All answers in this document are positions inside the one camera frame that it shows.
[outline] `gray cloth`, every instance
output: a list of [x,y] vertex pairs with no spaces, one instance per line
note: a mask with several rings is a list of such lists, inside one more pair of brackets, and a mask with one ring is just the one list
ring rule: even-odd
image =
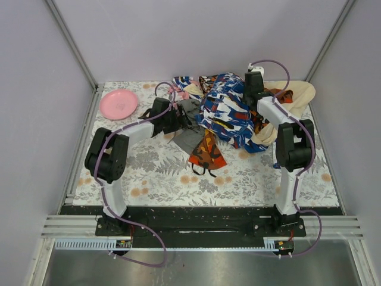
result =
[[[184,112],[192,123],[192,126],[196,126],[195,116],[200,113],[200,102],[197,100],[181,100],[177,102],[177,105],[181,105],[183,107]],[[204,138],[204,135],[205,129],[197,126],[192,129],[185,129],[183,133],[173,138],[173,141],[182,150],[191,155],[196,146]]]

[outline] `floral tablecloth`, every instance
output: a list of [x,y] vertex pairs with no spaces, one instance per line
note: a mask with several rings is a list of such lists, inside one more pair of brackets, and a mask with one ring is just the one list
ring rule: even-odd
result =
[[[102,96],[115,89],[129,89],[139,97],[137,110],[127,119],[111,121],[98,111],[92,135],[100,127],[116,130],[134,122],[154,101],[158,82],[107,82]],[[159,95],[167,87],[159,88]],[[313,120],[307,107],[302,118]],[[249,154],[243,148],[234,149],[218,141],[227,166],[197,176],[188,163],[189,155],[171,142],[173,134],[159,134],[136,144],[127,155],[127,167],[122,176],[124,199],[130,206],[272,206],[280,192],[280,170],[273,168],[273,147]],[[102,204],[99,185],[82,168],[73,204]],[[305,175],[300,206],[338,206],[335,187],[327,161],[316,133],[316,160]]]

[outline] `cream fabric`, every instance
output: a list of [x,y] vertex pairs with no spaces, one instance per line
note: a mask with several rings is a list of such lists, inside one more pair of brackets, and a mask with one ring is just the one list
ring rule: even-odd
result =
[[[286,81],[280,82],[265,82],[265,88],[272,89],[283,89],[285,87]],[[303,82],[301,80],[290,81],[287,89],[293,91],[292,103],[284,103],[285,109],[290,111],[293,115],[301,117],[308,103],[315,97],[315,88],[309,82]],[[269,146],[275,141],[277,137],[277,130],[273,125],[268,124],[264,127],[260,133],[253,134],[252,141],[256,144],[262,144]]]

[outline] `gray floor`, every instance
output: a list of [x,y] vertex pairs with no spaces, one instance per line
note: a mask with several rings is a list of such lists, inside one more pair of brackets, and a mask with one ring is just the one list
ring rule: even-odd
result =
[[[298,248],[308,243],[298,241]],[[158,263],[159,252],[128,256]],[[352,254],[344,241],[321,241],[312,253],[296,259],[238,252],[172,252],[165,268],[154,269],[102,251],[54,250],[44,286],[119,285],[361,285]]]

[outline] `wall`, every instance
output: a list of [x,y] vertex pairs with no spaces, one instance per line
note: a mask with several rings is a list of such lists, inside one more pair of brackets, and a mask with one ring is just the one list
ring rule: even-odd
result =
[[381,273],[381,2],[358,1],[312,79],[313,109],[350,215]]
[[[243,75],[271,58],[304,79],[346,0],[55,0],[98,82]],[[266,79],[283,79],[266,64]]]
[[0,284],[22,285],[91,98],[42,0],[1,1]]

